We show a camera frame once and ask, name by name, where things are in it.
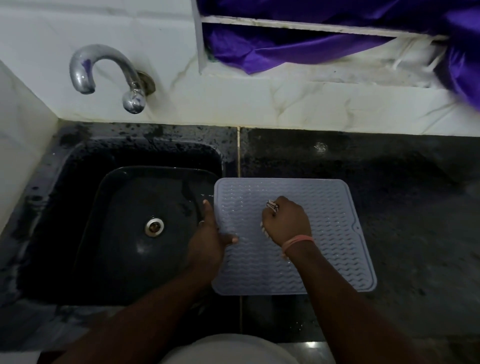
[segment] silicone drying mat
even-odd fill
[[[267,200],[278,196],[302,205],[315,243],[325,258],[358,291],[375,289],[377,278],[350,190],[342,180],[222,178],[215,184],[215,215],[221,232],[240,241],[229,246],[218,277],[221,295],[305,294],[298,271],[262,233]]]

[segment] faucet spout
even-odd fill
[[[70,60],[70,78],[75,90],[84,95],[95,92],[95,81],[93,80],[92,69],[93,65],[99,60],[111,60],[120,66],[130,88],[130,90],[123,95],[123,107],[132,114],[142,112],[146,104],[146,85],[129,59],[115,48],[109,46],[91,44],[80,48],[72,55],[72,59]],[[155,84],[151,77],[145,73],[142,73],[142,76],[147,78],[147,82],[152,83],[152,85],[147,85],[149,86],[147,88],[153,88],[154,91]]]

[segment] pink bracelet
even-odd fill
[[[285,252],[293,244],[298,243],[298,242],[303,242],[305,240],[310,241],[310,242],[315,242],[315,240],[311,236],[308,236],[308,235],[297,235],[297,236],[294,236],[293,238],[291,238],[290,240],[287,240],[286,242],[284,242],[283,245],[282,245],[283,256],[286,257]]]

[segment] forearm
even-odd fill
[[[88,332],[55,364],[151,363],[208,284],[202,271],[184,271]]]
[[[423,363],[410,340],[381,317],[313,243],[296,243],[287,255],[302,277],[338,364]]]

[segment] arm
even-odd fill
[[[152,363],[196,296],[216,276],[225,247],[237,238],[217,232],[205,200],[205,220],[189,242],[187,268],[169,283],[78,339],[55,364]]]
[[[274,242],[312,236],[301,206],[285,197],[275,214],[266,208],[263,224]],[[410,340],[399,333],[322,256],[310,241],[293,244],[286,255],[295,265],[337,364],[425,363]]]

